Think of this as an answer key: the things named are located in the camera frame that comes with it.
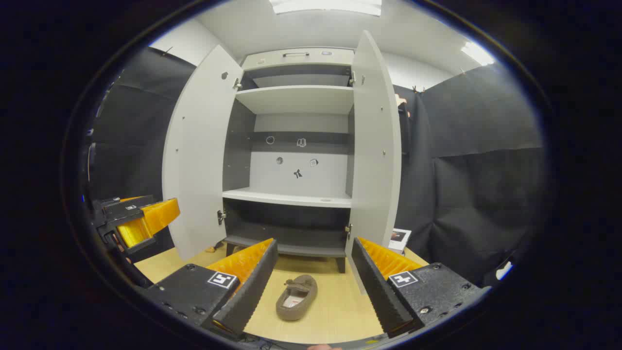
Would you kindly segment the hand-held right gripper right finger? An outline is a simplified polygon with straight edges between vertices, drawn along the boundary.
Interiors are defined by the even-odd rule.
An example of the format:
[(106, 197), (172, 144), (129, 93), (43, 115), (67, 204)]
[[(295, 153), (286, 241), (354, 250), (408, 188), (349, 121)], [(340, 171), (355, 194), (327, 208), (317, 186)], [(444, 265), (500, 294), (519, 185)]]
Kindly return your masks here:
[(351, 259), (383, 332), (417, 332), (466, 310), (489, 292), (441, 263), (422, 266), (362, 237)]

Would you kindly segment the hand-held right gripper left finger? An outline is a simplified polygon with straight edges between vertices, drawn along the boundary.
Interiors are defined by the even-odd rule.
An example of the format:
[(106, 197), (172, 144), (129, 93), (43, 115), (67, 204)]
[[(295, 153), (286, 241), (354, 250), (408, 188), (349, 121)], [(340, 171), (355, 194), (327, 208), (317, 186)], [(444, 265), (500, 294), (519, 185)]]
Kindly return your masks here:
[(187, 264), (142, 293), (182, 323), (238, 340), (277, 258), (277, 242), (270, 238), (206, 267)]

